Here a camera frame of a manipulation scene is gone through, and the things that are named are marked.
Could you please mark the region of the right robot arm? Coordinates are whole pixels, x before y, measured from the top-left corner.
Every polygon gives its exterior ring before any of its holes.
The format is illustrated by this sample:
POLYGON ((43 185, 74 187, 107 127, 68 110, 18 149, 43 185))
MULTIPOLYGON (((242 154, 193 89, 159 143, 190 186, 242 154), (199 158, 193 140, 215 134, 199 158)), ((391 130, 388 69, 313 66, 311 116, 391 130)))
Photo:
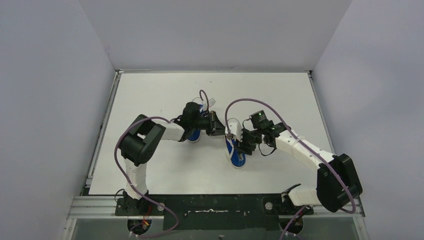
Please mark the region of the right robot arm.
POLYGON ((347 154, 336 155, 313 145, 288 125, 269 120, 262 110, 250 115, 249 121, 252 130, 240 123, 227 124, 231 156, 250 156, 265 144, 273 151, 289 154, 316 174, 315 187, 297 183, 282 193, 281 207, 285 212, 292 214, 301 206, 319 205, 335 213, 363 193, 354 162, 347 154))

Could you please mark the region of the blue sneaker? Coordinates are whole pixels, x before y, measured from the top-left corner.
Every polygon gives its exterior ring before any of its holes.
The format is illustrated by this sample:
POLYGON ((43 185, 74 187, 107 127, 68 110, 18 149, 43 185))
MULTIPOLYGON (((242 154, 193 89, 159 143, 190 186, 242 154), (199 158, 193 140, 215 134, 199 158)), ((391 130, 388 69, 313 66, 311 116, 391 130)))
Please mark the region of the blue sneaker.
MULTIPOLYGON (((198 104, 199 104, 199 112, 201 114, 203 114, 204 113, 204 109, 203 109, 204 108, 204 104, 203 103, 199 103, 199 102, 198 102, 198 104)), ((193 131, 193 133, 187 138, 187 141, 189 143, 194 144, 194 143, 198 142, 200 140, 200 138, 201 138, 201 130, 200 129, 195 129, 193 131)))
POLYGON ((237 143, 242 141, 242 125, 238 119, 230 118, 228 120, 228 127, 225 128, 224 135, 228 159, 234 168, 240 169, 246 163, 245 154, 236 150, 237 143))

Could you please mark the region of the aluminium frame rail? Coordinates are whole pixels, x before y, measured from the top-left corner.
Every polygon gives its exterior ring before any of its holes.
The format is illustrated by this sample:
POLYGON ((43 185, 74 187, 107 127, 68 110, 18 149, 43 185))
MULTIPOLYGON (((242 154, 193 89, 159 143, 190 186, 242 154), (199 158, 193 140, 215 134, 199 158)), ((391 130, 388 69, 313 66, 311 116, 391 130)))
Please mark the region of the aluminium frame rail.
MULTIPOLYGON (((172 200, 176 206, 165 203, 164 200, 158 200, 160 204, 164 204, 175 213, 178 207, 187 207, 192 211, 202 213, 228 213, 230 211, 252 212, 254 207, 259 206, 265 208, 267 200, 260 200, 258 196, 253 197, 253 204, 247 200, 242 200, 241 195, 182 195, 181 200, 172 200)), ((68 219, 108 219, 108 218, 126 218, 134 217, 134 213, 116 215, 116 209, 122 208, 123 205, 118 203, 118 199, 113 196, 76 196, 74 197, 68 219)), ((313 205, 313 215, 319 217, 365 217, 362 205, 355 200, 355 213, 346 213, 344 211, 330 212, 322 205, 313 205)))

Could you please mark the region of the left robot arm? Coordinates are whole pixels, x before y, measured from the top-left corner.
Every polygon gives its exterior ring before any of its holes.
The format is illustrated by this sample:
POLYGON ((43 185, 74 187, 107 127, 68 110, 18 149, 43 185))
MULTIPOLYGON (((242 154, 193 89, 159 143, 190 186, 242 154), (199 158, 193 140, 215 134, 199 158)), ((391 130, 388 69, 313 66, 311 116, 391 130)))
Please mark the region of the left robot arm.
POLYGON ((196 131, 208 136, 223 136, 225 125, 213 110, 188 102, 182 113, 168 120, 161 116, 140 114, 119 137, 114 148, 114 160, 126 180, 123 202, 118 208, 144 213, 155 202, 149 200, 147 163, 161 141, 185 142, 196 131))

